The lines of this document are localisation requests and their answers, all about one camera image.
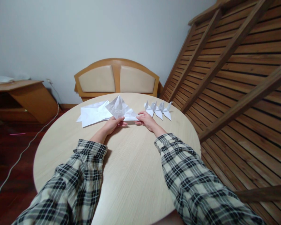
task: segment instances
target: wooden desk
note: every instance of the wooden desk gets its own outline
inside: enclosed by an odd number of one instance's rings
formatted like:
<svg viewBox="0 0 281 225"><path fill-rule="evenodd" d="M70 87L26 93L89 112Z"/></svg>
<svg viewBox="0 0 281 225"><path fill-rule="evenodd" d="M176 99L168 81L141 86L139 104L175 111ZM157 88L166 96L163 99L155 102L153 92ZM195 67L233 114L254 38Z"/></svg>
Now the wooden desk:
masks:
<svg viewBox="0 0 281 225"><path fill-rule="evenodd" d="M72 155L80 138L89 140L105 123L86 128L76 120L80 107L112 101L119 94L99 96L83 102L62 115L46 132L38 146L33 165L37 191L52 177L57 165ZM162 100L137 93L120 93L125 103L136 113L144 110L144 103ZM171 107L172 121L164 116L153 118L167 132L174 133L201 155L200 142L190 121L177 108ZM154 146L155 135L134 122L118 129L106 140L108 152L104 158L103 183L92 224L152 224L174 210L166 186L161 157Z"/></svg>
<svg viewBox="0 0 281 225"><path fill-rule="evenodd" d="M0 84L0 120L45 123L55 116L57 103L42 82Z"/></svg>

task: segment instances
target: plaid shirt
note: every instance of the plaid shirt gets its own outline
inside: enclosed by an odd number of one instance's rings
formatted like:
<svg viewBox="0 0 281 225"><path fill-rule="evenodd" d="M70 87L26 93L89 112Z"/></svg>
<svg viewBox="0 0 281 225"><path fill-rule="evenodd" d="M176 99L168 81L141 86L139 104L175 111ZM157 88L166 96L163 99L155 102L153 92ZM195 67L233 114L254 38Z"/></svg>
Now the plaid shirt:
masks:
<svg viewBox="0 0 281 225"><path fill-rule="evenodd" d="M186 224L264 224L206 168L195 151L173 134L155 141L165 181ZM80 139L66 164L13 224L91 224L107 146Z"/></svg>

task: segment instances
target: hand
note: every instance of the hand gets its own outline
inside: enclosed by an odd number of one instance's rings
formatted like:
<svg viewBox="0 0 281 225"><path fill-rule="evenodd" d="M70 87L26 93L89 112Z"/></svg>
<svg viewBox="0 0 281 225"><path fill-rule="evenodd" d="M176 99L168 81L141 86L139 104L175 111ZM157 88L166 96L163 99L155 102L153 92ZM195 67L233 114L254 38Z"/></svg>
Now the hand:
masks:
<svg viewBox="0 0 281 225"><path fill-rule="evenodd" d="M140 113L138 113L138 115L143 114L141 116L136 117L137 119L139 119L139 121L134 121L135 124L137 125L143 125L145 127L147 127L147 129L151 132L153 132L154 128L159 126L156 121L152 118L152 116L150 116L149 113L147 113L146 111L141 111Z"/></svg>
<svg viewBox="0 0 281 225"><path fill-rule="evenodd" d="M126 127L128 123L124 122L123 120L125 117L121 118L114 118L111 117L104 126L98 130L97 133L90 139L90 141L98 142L103 144L107 135L112 134L114 130L118 127Z"/></svg>
<svg viewBox="0 0 281 225"><path fill-rule="evenodd" d="M106 135L112 134L114 130L118 127L126 127L128 123L124 122L123 120L125 117L121 117L116 119L115 117L111 117L109 120L107 120L106 124L101 128Z"/></svg>
<svg viewBox="0 0 281 225"><path fill-rule="evenodd" d="M138 113L141 116L136 117L139 121L134 121L137 125L143 125L147 127L147 129L155 134L156 137L159 137L162 134L165 134L166 131L159 126L156 121L150 116L146 111L142 111Z"/></svg>

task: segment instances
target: table top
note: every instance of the table top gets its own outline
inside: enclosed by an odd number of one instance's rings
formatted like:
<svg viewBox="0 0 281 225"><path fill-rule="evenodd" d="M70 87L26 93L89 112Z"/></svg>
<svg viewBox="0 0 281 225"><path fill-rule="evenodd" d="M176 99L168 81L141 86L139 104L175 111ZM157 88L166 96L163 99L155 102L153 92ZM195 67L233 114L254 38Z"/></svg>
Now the table top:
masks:
<svg viewBox="0 0 281 225"><path fill-rule="evenodd" d="M26 87L29 85L37 84L37 83L42 83L44 81L34 81L34 80L21 80L21 81L15 81L12 83L4 83L0 84L0 92L8 92L14 89Z"/></svg>
<svg viewBox="0 0 281 225"><path fill-rule="evenodd" d="M76 148L78 140L89 140L106 121L82 128L76 122L80 108L101 101L112 101L121 95L125 103L138 113L144 103L162 100L137 93L114 93L83 102L62 115L41 140L33 165L37 191L52 177L55 167L65 163ZM166 132L174 133L201 155L198 135L185 115L174 106L170 109L172 121L155 114L153 118ZM152 224L175 208L165 183L161 157L154 146L155 135L144 126L129 122L119 128L105 144L108 152L103 164L103 182L92 224Z"/></svg>

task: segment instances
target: folded paper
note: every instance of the folded paper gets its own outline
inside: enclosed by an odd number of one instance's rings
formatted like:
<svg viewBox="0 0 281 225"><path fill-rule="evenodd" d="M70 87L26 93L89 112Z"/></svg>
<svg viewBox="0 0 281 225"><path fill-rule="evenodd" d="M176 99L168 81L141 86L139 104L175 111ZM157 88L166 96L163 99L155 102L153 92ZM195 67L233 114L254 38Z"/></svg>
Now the folded paper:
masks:
<svg viewBox="0 0 281 225"><path fill-rule="evenodd" d="M145 103L145 109L146 112L149 113L152 117L155 113L160 119L163 120L162 114L164 114L170 121L172 121L170 108L171 108L172 102L169 103L167 108L165 108L165 102L161 102L159 106L157 106L157 102L152 103L151 106L149 106L149 102Z"/></svg>
<svg viewBox="0 0 281 225"><path fill-rule="evenodd" d="M119 95L110 102L106 109L116 118L125 117L124 121L138 120L137 114L130 108Z"/></svg>
<svg viewBox="0 0 281 225"><path fill-rule="evenodd" d="M156 103L152 103L151 106L149 106L149 102L147 101L147 103L145 103L145 110L153 117L154 111L156 110Z"/></svg>
<svg viewBox="0 0 281 225"><path fill-rule="evenodd" d="M167 108L165 108L165 109L163 110L163 114L164 114L170 121L172 121L171 113L170 113L171 104L172 104L172 102L170 102L169 105L167 106Z"/></svg>
<svg viewBox="0 0 281 225"><path fill-rule="evenodd" d="M82 127L86 127L112 116L116 119L124 116L124 121L138 120L137 114L118 96L112 102L103 101L81 107L81 115L76 122L82 122Z"/></svg>
<svg viewBox="0 0 281 225"><path fill-rule="evenodd" d="M163 120L163 118L162 118L162 112L163 112L163 109L164 109L164 101L163 102L161 102L160 104L159 104L159 106L156 106L156 110L154 111L155 112L155 114L160 118L160 119L162 119Z"/></svg>

